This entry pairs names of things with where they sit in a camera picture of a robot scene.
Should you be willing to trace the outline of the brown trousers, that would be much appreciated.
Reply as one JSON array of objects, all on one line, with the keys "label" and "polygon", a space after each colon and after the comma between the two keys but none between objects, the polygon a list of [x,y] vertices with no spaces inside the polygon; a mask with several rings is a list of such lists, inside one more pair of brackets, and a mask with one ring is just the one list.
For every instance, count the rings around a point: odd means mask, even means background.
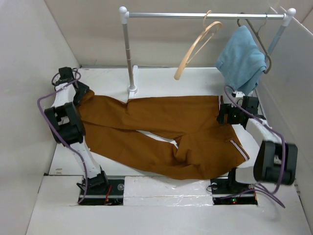
[{"label": "brown trousers", "polygon": [[88,92],[78,108],[92,152],[173,179],[209,180],[248,161],[233,127],[219,124],[213,95],[125,103]]}]

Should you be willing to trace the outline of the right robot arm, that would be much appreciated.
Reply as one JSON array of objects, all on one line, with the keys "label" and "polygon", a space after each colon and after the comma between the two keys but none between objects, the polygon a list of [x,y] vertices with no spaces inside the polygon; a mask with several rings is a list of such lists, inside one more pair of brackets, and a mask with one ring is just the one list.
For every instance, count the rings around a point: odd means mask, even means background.
[{"label": "right robot arm", "polygon": [[240,107],[230,103],[219,105],[217,122],[242,125],[259,145],[253,166],[234,168],[229,172],[226,187],[232,193],[237,193],[244,184],[292,185],[295,180],[298,148],[293,143],[282,142],[268,126],[266,118],[258,114],[258,106],[258,98],[251,96],[244,96]]}]

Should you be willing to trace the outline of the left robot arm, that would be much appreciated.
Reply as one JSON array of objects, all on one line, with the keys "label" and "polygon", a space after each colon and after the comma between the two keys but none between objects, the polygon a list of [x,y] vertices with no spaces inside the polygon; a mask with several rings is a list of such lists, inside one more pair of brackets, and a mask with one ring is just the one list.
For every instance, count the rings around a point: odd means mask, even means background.
[{"label": "left robot arm", "polygon": [[86,144],[86,131],[77,110],[83,96],[89,91],[89,86],[79,81],[81,74],[76,68],[59,68],[56,76],[59,78],[51,80],[56,92],[55,100],[50,108],[44,110],[44,117],[51,126],[55,141],[69,148],[82,165],[85,177],[78,184],[80,189],[104,194],[110,184]]}]

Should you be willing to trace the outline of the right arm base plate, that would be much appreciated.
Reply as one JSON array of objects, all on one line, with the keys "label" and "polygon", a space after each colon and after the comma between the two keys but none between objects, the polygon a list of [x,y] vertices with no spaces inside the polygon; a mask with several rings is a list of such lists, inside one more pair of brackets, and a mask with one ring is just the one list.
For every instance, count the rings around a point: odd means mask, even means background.
[{"label": "right arm base plate", "polygon": [[206,190],[212,195],[214,206],[258,205],[255,193],[246,192],[248,184],[238,183],[226,176],[211,179]]}]

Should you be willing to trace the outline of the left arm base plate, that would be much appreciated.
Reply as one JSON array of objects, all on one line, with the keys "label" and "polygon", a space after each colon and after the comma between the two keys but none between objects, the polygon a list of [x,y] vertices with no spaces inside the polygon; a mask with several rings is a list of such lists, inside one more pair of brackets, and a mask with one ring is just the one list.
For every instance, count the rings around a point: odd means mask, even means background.
[{"label": "left arm base plate", "polygon": [[78,204],[80,206],[122,206],[124,199],[125,177],[109,176],[108,185],[89,187],[85,194],[85,180],[77,183],[80,189]]}]

